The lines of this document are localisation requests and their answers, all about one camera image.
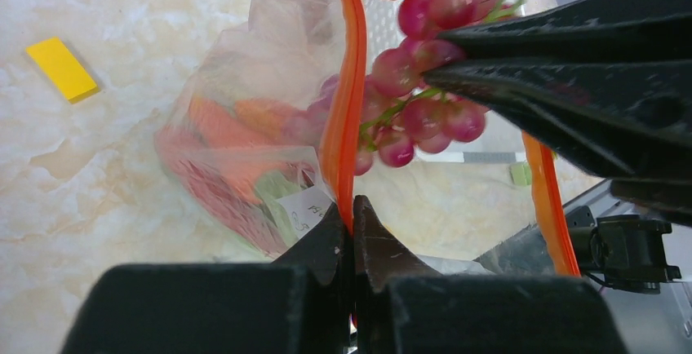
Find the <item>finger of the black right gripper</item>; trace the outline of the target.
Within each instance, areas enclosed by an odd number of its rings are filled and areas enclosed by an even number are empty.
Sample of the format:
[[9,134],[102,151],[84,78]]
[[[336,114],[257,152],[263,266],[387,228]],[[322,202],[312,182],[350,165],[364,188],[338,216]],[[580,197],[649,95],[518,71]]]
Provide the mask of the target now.
[[431,86],[482,104],[617,198],[691,223],[691,63],[467,60],[427,71]]
[[440,33],[471,59],[690,60],[691,0],[578,0],[539,14]]

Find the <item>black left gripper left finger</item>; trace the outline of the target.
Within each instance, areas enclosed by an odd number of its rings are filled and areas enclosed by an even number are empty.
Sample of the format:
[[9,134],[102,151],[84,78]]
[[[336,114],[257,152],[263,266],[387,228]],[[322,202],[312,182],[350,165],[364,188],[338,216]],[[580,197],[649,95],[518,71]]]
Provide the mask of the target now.
[[348,233],[335,206],[271,263],[121,264],[94,284],[65,353],[343,353]]

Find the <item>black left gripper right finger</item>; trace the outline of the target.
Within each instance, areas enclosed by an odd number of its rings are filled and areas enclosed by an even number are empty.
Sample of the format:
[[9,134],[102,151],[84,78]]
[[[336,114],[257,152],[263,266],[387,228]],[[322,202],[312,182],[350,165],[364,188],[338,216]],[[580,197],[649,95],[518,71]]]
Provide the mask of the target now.
[[360,353],[624,353],[601,296],[573,277],[443,275],[353,203]]

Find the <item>red toy chili pepper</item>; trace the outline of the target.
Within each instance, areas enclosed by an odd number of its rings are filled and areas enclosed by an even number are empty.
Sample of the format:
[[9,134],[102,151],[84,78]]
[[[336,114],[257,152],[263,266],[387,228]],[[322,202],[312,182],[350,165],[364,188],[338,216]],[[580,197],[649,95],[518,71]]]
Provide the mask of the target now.
[[266,209],[236,195],[193,132],[163,128],[154,134],[154,147],[166,170],[216,221],[265,254],[288,250]]

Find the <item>clear zip bag orange zipper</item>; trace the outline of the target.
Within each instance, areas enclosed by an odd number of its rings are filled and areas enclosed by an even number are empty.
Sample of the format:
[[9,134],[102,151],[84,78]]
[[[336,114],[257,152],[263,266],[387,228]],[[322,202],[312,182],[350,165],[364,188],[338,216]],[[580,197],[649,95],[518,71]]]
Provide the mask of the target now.
[[469,51],[444,29],[526,0],[252,0],[186,82],[156,152],[218,223],[284,254],[366,194],[421,254],[496,273],[576,275],[553,154],[498,114],[426,84]]

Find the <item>orange toy carrot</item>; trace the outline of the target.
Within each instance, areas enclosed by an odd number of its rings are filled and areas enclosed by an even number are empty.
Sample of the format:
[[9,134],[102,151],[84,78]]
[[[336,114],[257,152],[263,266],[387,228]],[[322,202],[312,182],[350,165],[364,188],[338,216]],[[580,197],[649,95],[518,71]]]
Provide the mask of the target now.
[[273,99],[238,100],[231,109],[217,101],[190,100],[188,119],[211,148],[254,148],[280,144],[289,120],[304,111]]

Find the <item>red toy grapes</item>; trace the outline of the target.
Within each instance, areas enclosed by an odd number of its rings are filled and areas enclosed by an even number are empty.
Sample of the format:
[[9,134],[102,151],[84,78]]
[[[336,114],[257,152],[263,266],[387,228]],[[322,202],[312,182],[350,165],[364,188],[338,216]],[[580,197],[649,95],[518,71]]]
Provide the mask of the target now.
[[321,160],[326,174],[351,180],[370,167],[361,164],[379,152],[392,167],[405,166],[413,158],[414,143],[424,135],[393,127],[394,119],[417,104],[432,100],[436,90],[410,93],[423,83],[423,74],[442,65],[463,60],[462,50],[435,36],[455,28],[507,20],[525,0],[400,0],[398,24],[406,35],[402,44],[382,52],[366,74],[367,27],[362,0],[341,0],[347,25],[344,64],[338,77],[327,82],[335,94]]

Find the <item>green two-stud brick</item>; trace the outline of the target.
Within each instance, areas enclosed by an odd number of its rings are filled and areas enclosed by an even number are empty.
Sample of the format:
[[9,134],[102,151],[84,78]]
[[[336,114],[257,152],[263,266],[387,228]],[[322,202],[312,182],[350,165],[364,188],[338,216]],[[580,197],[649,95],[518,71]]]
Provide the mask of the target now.
[[532,171],[528,162],[514,162],[509,166],[512,183],[520,187],[531,186]]

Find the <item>yellow toy cylinder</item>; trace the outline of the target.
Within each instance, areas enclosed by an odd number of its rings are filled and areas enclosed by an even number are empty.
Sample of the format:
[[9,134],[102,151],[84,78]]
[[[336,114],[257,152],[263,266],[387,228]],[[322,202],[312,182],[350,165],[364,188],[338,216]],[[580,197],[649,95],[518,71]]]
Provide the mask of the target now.
[[30,45],[25,51],[57,91],[71,104],[76,104],[100,90],[96,80],[58,37]]

